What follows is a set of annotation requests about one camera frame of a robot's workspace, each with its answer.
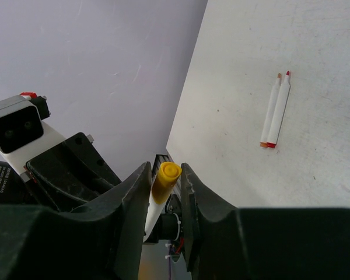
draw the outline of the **red wire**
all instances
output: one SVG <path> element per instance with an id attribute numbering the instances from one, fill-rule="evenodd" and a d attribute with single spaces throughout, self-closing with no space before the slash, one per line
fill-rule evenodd
<path id="1" fill-rule="evenodd" d="M 180 245 L 179 245 L 179 248 L 176 250 L 175 254 L 178 254 L 180 253 L 180 249 L 184 246 L 184 238 L 181 237 L 180 238 Z"/>

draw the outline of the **marker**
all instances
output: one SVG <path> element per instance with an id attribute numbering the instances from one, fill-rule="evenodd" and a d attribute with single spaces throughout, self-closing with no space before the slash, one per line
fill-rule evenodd
<path id="1" fill-rule="evenodd" d="M 269 129 L 268 138 L 267 138 L 267 146 L 269 148 L 276 147 L 276 143 L 278 142 L 279 132 L 281 127 L 281 122 L 284 117 L 284 111 L 286 106 L 286 101 L 288 99 L 289 90 L 291 89 L 291 85 L 289 84 L 289 75 L 288 71 L 284 77 L 284 81 L 280 86 L 279 96 L 275 107 L 274 116 L 272 117 L 271 128 Z"/>
<path id="2" fill-rule="evenodd" d="M 148 214 L 146 215 L 145 221 L 144 242 L 151 235 L 180 174 L 180 166 L 173 162 L 163 162 L 160 165 L 157 177 L 150 190 Z"/>
<path id="3" fill-rule="evenodd" d="M 270 127 L 272 123 L 272 117 L 274 116 L 276 101 L 278 100 L 279 89 L 281 82 L 281 73 L 278 74 L 275 84 L 271 90 L 271 96 L 269 97 L 268 108 L 266 113 L 266 119 L 264 120 L 263 131 L 261 136 L 261 147 L 267 148 L 267 138 L 270 132 Z"/>

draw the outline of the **camera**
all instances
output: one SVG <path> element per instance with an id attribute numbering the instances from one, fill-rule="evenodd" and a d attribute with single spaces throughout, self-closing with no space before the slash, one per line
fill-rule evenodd
<path id="1" fill-rule="evenodd" d="M 11 153 L 44 134 L 41 120 L 49 117 L 46 99 L 17 95 L 0 101 L 0 151 Z"/>

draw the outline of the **black camera face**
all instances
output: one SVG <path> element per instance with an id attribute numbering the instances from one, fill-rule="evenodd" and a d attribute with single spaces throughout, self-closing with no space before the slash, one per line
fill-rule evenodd
<path id="1" fill-rule="evenodd" d="M 11 153 L 43 134 L 43 126 L 34 106 L 0 118 L 0 148 L 3 153 Z"/>

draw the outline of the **yellow-orange marker cap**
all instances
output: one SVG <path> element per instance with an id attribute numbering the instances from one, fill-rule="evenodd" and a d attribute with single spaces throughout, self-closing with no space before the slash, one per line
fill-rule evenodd
<path id="1" fill-rule="evenodd" d="M 179 165 L 173 162 L 161 164 L 152 187 L 152 197 L 157 204 L 162 204 L 169 198 L 180 174 Z"/>

